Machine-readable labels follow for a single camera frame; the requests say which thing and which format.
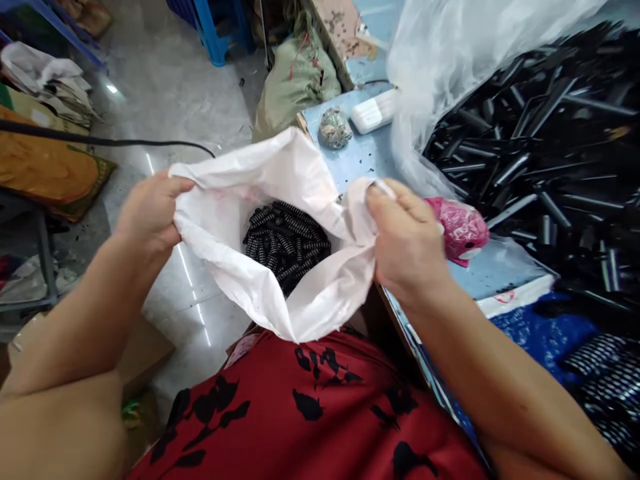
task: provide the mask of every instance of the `red string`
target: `red string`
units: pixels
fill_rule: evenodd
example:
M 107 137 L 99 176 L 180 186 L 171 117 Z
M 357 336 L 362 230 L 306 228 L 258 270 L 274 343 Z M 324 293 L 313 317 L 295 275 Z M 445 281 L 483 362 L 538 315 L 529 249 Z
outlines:
M 300 48 L 298 48 L 298 52 L 296 52 L 295 57 L 291 62 L 291 71 L 289 72 L 289 81 L 291 81 L 291 79 L 293 78 L 293 66 L 295 64 L 295 60 L 298 58 L 298 54 L 300 53 L 300 50 L 302 50 L 302 47 L 305 46 L 307 40 L 309 40 L 309 32 L 305 32 L 305 38 L 302 40 L 302 43 L 300 44 Z

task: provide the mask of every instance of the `cartoon face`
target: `cartoon face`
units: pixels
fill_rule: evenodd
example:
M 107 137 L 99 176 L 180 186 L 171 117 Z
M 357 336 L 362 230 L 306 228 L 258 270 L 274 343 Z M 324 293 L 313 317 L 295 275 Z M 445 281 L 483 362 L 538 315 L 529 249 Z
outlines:
M 489 229 L 480 212 L 470 205 L 436 197 L 425 199 L 444 227 L 447 258 L 462 267 L 489 242 Z

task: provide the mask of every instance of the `electrical cable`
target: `electrical cable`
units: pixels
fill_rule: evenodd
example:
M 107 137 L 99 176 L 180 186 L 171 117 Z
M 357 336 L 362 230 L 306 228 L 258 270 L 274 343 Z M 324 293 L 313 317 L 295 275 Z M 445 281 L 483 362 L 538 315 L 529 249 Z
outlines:
M 59 130 L 53 130 L 43 127 L 36 127 L 26 123 L 13 122 L 0 119 L 0 131 L 17 133 L 19 135 L 28 135 L 30 137 L 40 137 L 51 140 L 60 140 L 74 143 L 85 143 L 87 145 L 100 145 L 101 147 L 130 147 L 132 145 L 148 145 L 150 147 L 168 147 L 170 145 L 182 145 L 185 147 L 194 147 L 207 152 L 211 158 L 215 155 L 211 150 L 202 145 L 186 141 L 151 141 L 151 140 L 111 140 L 100 137 L 92 137 L 90 135 L 78 135 Z

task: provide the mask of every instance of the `person's left hand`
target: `person's left hand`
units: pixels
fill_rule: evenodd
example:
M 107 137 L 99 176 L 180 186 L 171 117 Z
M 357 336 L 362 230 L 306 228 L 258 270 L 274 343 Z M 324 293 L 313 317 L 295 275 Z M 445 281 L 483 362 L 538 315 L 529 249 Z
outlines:
M 181 238 L 173 224 L 175 199 L 195 182 L 164 170 L 138 183 L 125 202 L 115 235 L 151 253 L 171 251 Z

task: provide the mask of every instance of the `gray floor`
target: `gray floor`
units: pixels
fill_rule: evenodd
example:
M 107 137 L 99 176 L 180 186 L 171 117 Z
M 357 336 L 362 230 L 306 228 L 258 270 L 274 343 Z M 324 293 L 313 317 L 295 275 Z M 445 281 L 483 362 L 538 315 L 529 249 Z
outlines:
M 95 109 L 104 123 L 92 134 L 108 138 L 179 139 L 208 146 L 217 155 L 251 142 L 251 126 L 267 72 L 264 50 L 247 56 L 234 49 L 222 68 L 214 67 L 196 31 L 164 1 L 104 2 L 113 25 L 101 40 L 107 54 L 96 85 Z M 119 168 L 82 224 L 58 242 L 81 271 L 114 228 L 121 206 L 136 182 L 172 163 L 194 163 L 206 154 L 188 147 L 96 148 Z M 150 319 L 177 346 L 153 382 L 168 408 L 176 392 L 205 380 L 226 359 L 249 318 L 222 294 L 202 262 L 179 245 L 155 282 L 144 307 Z

